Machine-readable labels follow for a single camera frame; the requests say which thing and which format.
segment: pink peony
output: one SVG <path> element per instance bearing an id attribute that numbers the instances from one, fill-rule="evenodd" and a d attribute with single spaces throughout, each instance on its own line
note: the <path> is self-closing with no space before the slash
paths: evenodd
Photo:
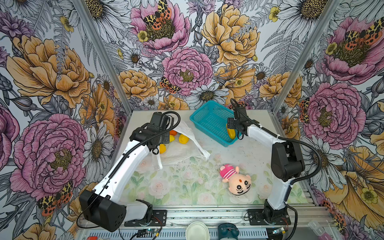
<path id="1" fill-rule="evenodd" d="M 184 18 L 184 15 L 180 13 L 179 6 L 176 4 L 172 5 L 170 1 L 168 2 L 168 7 L 172 11 L 172 25 L 175 27 L 172 38 L 162 37 L 160 39 L 144 41 L 144 47 L 147 52 L 143 51 L 145 55 L 158 55 L 163 52 L 173 51 L 179 46 L 184 46 L 188 42 L 189 31 L 190 31 L 190 22 L 189 18 Z M 133 34 L 138 34 L 140 31 L 146 31 L 147 25 L 144 23 L 143 18 L 149 15 L 154 15 L 157 11 L 157 3 L 154 7 L 148 5 L 147 8 L 144 8 L 140 5 L 140 8 L 131 9 L 131 31 Z"/>
<path id="2" fill-rule="evenodd" d="M 19 134 L 19 123 L 7 108 L 0 106 L 0 170 L 5 167 L 12 152 L 12 142 Z"/>
<path id="3" fill-rule="evenodd" d="M 15 169 L 11 189 L 31 194 L 37 200 L 54 195 L 68 182 L 77 187 L 85 175 L 82 168 L 87 134 L 65 114 L 26 127 L 14 147 Z"/>
<path id="4" fill-rule="evenodd" d="M 347 17 L 334 31 L 334 36 L 328 39 L 328 47 L 320 72 L 331 75 L 338 81 L 348 81 L 353 85 L 361 84 L 375 76 L 384 68 L 384 37 L 373 45 L 357 46 L 354 50 L 345 49 L 344 38 L 348 31 L 362 32 L 374 22 L 358 22 Z"/>
<path id="5" fill-rule="evenodd" d="M 328 142 L 331 149 L 342 149 L 352 143 L 365 124 L 365 112 L 356 88 L 347 83 L 322 83 L 310 97 L 309 123 L 304 124 L 308 137 L 315 135 Z"/>
<path id="6" fill-rule="evenodd" d="M 208 85 L 212 80 L 212 64 L 208 56 L 193 48 L 176 49 L 163 60 L 164 77 L 172 85 L 181 88 L 180 94 L 188 96 L 190 91 Z"/>

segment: white plastic bag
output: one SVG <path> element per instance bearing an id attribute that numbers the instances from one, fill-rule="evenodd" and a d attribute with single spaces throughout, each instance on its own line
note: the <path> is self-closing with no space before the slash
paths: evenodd
<path id="1" fill-rule="evenodd" d="M 184 121 L 180 121 L 174 129 L 176 132 L 183 134 L 189 138 L 186 144 L 179 143 L 179 135 L 175 137 L 175 141 L 166 145 L 167 150 L 163 154 L 153 154 L 152 163 L 156 171 L 163 168 L 163 165 L 174 165 L 184 161 L 190 157 L 198 157 L 208 160 L 209 152 L 204 150 L 195 139 L 192 129 Z"/>

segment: floral wallpaper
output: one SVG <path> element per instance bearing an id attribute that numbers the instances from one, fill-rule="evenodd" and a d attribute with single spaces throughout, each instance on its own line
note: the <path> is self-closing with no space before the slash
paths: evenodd
<path id="1" fill-rule="evenodd" d="M 342 1 L 290 91 L 298 89 L 297 102 L 288 96 L 277 112 L 288 137 L 319 151 L 322 168 L 309 184 L 344 239 L 384 239 L 383 7 Z M 318 159 L 302 152 L 311 173 Z"/>
<path id="2" fill-rule="evenodd" d="M 76 238 L 79 194 L 107 173 L 127 119 L 66 7 L 0 1 L 2 239 Z"/>
<path id="3" fill-rule="evenodd" d="M 65 17 L 83 28 L 72 1 L 62 0 Z M 327 0 L 85 2 L 133 109 L 197 109 L 209 100 L 231 108 L 231 98 L 268 109 Z"/>

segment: stuffed doll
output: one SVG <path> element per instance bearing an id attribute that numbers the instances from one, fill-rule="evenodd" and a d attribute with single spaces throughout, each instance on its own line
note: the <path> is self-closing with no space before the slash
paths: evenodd
<path id="1" fill-rule="evenodd" d="M 228 182 L 228 190 L 234 195 L 243 195 L 251 188 L 251 177 L 249 175 L 239 174 L 239 167 L 234 168 L 230 164 L 221 166 L 220 175 L 223 182 Z"/>

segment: blue basket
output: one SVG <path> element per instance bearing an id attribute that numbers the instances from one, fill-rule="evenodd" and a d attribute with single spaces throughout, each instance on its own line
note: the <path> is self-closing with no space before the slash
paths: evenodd
<path id="1" fill-rule="evenodd" d="M 231 139 L 228 135 L 228 118 L 233 118 L 233 111 L 215 101 L 208 101 L 189 117 L 198 130 L 224 147 L 228 147 L 237 140 L 237 137 Z"/>

